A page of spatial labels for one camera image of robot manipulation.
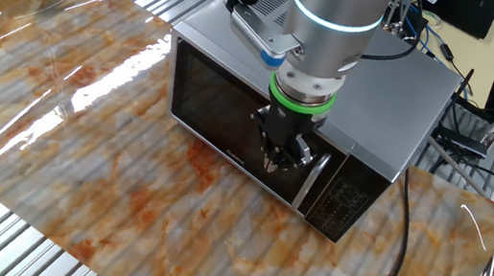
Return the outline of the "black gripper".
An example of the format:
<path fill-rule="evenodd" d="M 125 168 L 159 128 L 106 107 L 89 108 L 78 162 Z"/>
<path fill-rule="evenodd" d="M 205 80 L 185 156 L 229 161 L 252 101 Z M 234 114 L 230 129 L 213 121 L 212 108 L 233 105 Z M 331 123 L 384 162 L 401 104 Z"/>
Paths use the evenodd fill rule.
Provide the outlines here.
<path fill-rule="evenodd" d="M 323 126 L 325 115 L 301 114 L 280 103 L 272 103 L 255 111 L 252 119 L 259 128 L 264 169 L 268 173 L 278 165 L 300 168 L 313 161 L 304 137 Z"/>

